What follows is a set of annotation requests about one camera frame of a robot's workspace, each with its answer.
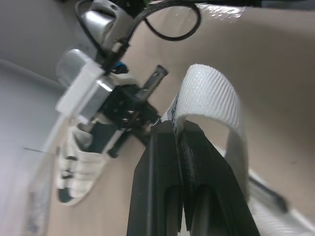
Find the wire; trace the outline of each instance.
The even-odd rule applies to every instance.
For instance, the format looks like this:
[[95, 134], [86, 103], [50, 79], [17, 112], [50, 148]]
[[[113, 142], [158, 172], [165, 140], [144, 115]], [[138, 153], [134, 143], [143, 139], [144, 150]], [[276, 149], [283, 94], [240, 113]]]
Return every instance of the wire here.
[[[128, 43], [130, 42], [135, 30], [137, 29], [137, 27], [139, 26], [139, 24], [142, 21], [144, 21], [147, 24], [149, 29], [156, 36], [158, 36], [164, 40], [167, 40], [167, 41], [181, 41], [181, 40], [187, 39], [188, 37], [192, 36], [197, 31], [197, 29], [199, 28], [199, 26], [201, 24], [201, 13], [200, 13], [199, 8], [195, 5], [196, 3], [206, 2], [206, 3], [212, 3], [212, 4], [224, 4], [224, 3], [226, 3], [226, 0], [212, 0], [212, 1], [206, 1], [206, 0], [164, 0], [164, 1], [159, 2], [159, 3], [150, 4], [146, 9], [144, 9], [141, 13], [139, 13], [134, 18], [133, 24], [130, 27], [130, 29], [127, 31], [126, 36], [118, 39], [117, 43], [114, 44], [113, 48], [115, 48], [115, 47], [119, 48], [119, 51], [120, 51], [119, 53], [114, 52], [114, 51], [107, 53], [105, 50], [103, 50], [102, 47], [100, 46], [100, 44], [94, 39], [93, 35], [91, 34], [89, 29], [85, 25], [84, 21], [82, 20], [81, 7], [82, 7], [82, 5], [84, 5], [86, 3], [91, 3], [91, 2], [93, 2], [93, 0], [81, 0], [81, 1], [76, 3], [76, 5], [75, 5], [76, 18], [77, 18], [82, 30], [84, 31], [86, 36], [89, 38], [89, 40], [92, 42], [92, 44], [95, 46], [98, 53], [104, 59], [116, 61], [116, 60], [121, 59], [121, 57], [127, 51], [127, 48], [129, 46]], [[153, 26], [150, 24], [150, 22], [147, 20], [147, 17], [150, 16], [151, 14], [153, 14], [157, 11], [160, 11], [162, 9], [172, 7], [172, 6], [188, 7], [190, 9], [192, 9], [197, 16], [197, 21], [196, 21], [196, 24], [194, 25], [194, 27], [188, 33], [186, 33], [182, 36], [179, 36], [179, 37], [170, 37], [170, 36], [166, 36], [164, 34], [161, 34], [156, 29], [154, 29]], [[106, 73], [109, 73], [110, 69], [112, 67], [113, 67], [113, 65], [111, 62], [107, 62], [107, 63], [105, 62], [103, 65], [103, 68], [107, 68], [107, 70], [108, 70], [108, 71], [106, 70]]]
[[[159, 32], [157, 32], [152, 25], [149, 23], [149, 21], [146, 19], [148, 16], [150, 16], [151, 14], [160, 11], [162, 9], [165, 8], [169, 8], [172, 6], [184, 6], [184, 7], [188, 7], [190, 9], [192, 9], [196, 15], [197, 15], [197, 21], [196, 24], [194, 25], [194, 27], [186, 34], [179, 36], [179, 37], [170, 37], [170, 36], [166, 36], [163, 35]], [[167, 41], [181, 41], [184, 40], [190, 36], [192, 36], [197, 29], [200, 26], [201, 23], [201, 14], [200, 11], [198, 9], [198, 7], [194, 4], [193, 1], [190, 0], [165, 0], [156, 4], [151, 4], [149, 5], [145, 10], [143, 10], [138, 16], [136, 16], [136, 18], [133, 21], [133, 25], [130, 27], [130, 29], [127, 31], [126, 34], [126, 40], [127, 42], [129, 42], [131, 40], [132, 35], [134, 34], [136, 28], [139, 26], [139, 24], [144, 21], [147, 26], [149, 27], [149, 29], [158, 37], [167, 40]]]
[[99, 54], [101, 54], [101, 56], [103, 58], [107, 58], [108, 53], [106, 51], [104, 51], [102, 49], [102, 47], [100, 46], [100, 44], [94, 39], [93, 35], [91, 34], [91, 32], [89, 31], [89, 29], [87, 28], [87, 26], [85, 25], [84, 21], [82, 20], [81, 17], [81, 7], [84, 4], [87, 3], [91, 3], [93, 0], [81, 0], [79, 2], [76, 3], [74, 10], [75, 10], [75, 16], [83, 30], [83, 32], [86, 34], [86, 36], [89, 38], [89, 40], [92, 42], [92, 44], [94, 45], [94, 47], [97, 49], [97, 51], [99, 52]]

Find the white fabric strap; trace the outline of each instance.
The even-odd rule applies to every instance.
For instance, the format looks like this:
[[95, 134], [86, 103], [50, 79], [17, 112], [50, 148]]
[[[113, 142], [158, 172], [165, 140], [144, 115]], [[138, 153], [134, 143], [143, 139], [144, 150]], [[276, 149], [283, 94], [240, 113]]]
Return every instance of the white fabric strap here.
[[[229, 128], [227, 150], [218, 151], [232, 167], [249, 200], [246, 137], [241, 104], [232, 84], [209, 66], [192, 65], [162, 121], [172, 120], [174, 131], [179, 135], [187, 116], [204, 116]], [[276, 206], [272, 206], [272, 201], [267, 204], [260, 201], [261, 196], [253, 193], [252, 188], [251, 193], [249, 207], [262, 236], [315, 236], [313, 225], [296, 210], [280, 212]]]
[[241, 103], [223, 74], [206, 65], [195, 64], [188, 69], [181, 90], [162, 121], [172, 120], [178, 135], [188, 115], [204, 116], [229, 128], [224, 157], [232, 167], [244, 196], [247, 196], [248, 155]]
[[84, 197], [92, 188], [109, 160], [100, 153], [85, 152], [92, 142], [92, 135], [77, 126], [68, 128], [67, 140], [59, 151], [57, 187], [69, 188], [73, 198]]

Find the black cable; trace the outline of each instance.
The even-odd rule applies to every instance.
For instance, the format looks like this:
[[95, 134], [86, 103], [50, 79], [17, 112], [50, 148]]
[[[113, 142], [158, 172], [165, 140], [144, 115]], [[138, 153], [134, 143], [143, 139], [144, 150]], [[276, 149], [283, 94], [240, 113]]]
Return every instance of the black cable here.
[[83, 32], [86, 34], [86, 36], [89, 38], [89, 40], [92, 42], [94, 47], [97, 49], [97, 51], [101, 54], [102, 57], [106, 58], [108, 56], [108, 53], [102, 49], [100, 44], [94, 39], [93, 35], [90, 33], [89, 29], [85, 25], [84, 21], [81, 17], [81, 7], [84, 4], [91, 3], [93, 0], [81, 0], [76, 3], [74, 10], [75, 10], [75, 16], [83, 30]]
[[[169, 8], [172, 6], [184, 6], [184, 7], [188, 7], [190, 9], [192, 9], [196, 15], [197, 15], [197, 21], [196, 24], [194, 25], [194, 27], [186, 34], [179, 36], [179, 37], [169, 37], [166, 35], [163, 35], [159, 32], [157, 32], [149, 23], [149, 21], [146, 19], [148, 16], [150, 16], [151, 14], [153, 14], [154, 12], [160, 11], [162, 9], [165, 8]], [[168, 40], [168, 41], [181, 41], [184, 40], [190, 36], [192, 36], [197, 29], [200, 26], [201, 23], [201, 14], [200, 11], [198, 9], [198, 7], [194, 4], [193, 1], [190, 0], [165, 0], [156, 4], [152, 4], [149, 5], [145, 10], [143, 10], [138, 16], [136, 16], [136, 18], [133, 21], [133, 25], [131, 26], [131, 28], [127, 31], [126, 34], [126, 41], [129, 42], [131, 40], [131, 37], [133, 35], [133, 33], [135, 32], [136, 28], [138, 27], [138, 25], [142, 22], [145, 21], [145, 23], [147, 24], [147, 26], [149, 27], [149, 29], [158, 37], [164, 39], [164, 40]]]

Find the white plastic part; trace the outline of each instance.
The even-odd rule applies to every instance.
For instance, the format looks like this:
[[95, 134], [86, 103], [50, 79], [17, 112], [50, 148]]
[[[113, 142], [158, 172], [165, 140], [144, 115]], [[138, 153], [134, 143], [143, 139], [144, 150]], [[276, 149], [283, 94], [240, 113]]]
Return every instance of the white plastic part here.
[[104, 71], [94, 61], [88, 61], [81, 69], [77, 78], [63, 94], [56, 105], [56, 110], [68, 118], [80, 114], [82, 104], [86, 104], [93, 95], [97, 80]]

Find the white velcro strap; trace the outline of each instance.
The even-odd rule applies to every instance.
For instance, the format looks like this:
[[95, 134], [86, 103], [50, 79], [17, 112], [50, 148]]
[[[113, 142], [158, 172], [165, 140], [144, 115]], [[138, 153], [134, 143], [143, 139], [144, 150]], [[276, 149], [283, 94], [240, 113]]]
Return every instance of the white velcro strap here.
[[241, 103], [223, 74], [206, 65], [196, 64], [188, 69], [181, 90], [162, 121], [172, 120], [179, 135], [188, 115], [213, 119], [229, 128], [225, 159], [247, 197], [248, 155]]

